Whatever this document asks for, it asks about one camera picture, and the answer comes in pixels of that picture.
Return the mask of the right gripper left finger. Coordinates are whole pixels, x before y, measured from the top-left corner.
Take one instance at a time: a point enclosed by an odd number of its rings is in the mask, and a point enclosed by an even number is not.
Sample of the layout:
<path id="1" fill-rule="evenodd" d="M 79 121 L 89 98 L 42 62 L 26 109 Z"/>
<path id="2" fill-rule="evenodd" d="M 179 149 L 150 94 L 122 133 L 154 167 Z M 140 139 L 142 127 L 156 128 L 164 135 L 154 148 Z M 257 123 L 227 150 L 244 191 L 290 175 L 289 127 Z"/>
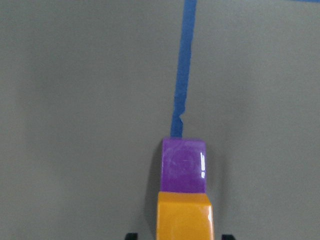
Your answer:
<path id="1" fill-rule="evenodd" d="M 137 232 L 128 232 L 125 235 L 125 240 L 138 240 L 138 233 Z"/>

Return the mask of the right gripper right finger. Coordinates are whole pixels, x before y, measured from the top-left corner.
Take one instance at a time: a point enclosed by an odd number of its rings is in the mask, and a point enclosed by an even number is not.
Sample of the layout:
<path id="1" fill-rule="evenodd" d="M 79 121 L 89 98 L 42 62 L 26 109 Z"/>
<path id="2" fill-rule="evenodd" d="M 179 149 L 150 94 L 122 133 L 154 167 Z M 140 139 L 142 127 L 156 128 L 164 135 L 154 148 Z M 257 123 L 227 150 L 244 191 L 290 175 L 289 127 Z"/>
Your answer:
<path id="1" fill-rule="evenodd" d="M 232 234 L 222 234 L 221 240 L 233 240 L 233 235 Z"/>

